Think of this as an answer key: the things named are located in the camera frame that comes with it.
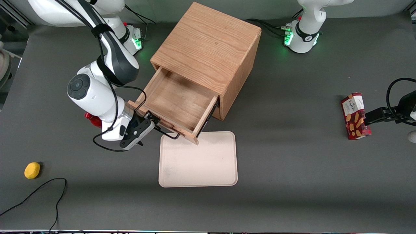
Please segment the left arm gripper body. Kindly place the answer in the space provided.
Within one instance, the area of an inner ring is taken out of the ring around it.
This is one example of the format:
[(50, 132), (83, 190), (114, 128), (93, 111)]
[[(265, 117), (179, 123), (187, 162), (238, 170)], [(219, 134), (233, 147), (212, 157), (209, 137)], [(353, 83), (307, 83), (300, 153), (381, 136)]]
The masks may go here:
[(416, 126), (416, 91), (404, 95), (395, 107), (397, 123)]

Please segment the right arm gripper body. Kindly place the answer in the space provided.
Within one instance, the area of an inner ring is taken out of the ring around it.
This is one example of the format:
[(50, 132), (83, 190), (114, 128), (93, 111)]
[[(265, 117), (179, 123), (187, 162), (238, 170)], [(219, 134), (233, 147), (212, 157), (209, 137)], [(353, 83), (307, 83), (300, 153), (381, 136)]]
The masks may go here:
[(111, 125), (102, 122), (102, 139), (119, 141), (120, 146), (143, 145), (141, 140), (154, 128), (151, 120), (139, 116), (133, 109), (124, 109)]

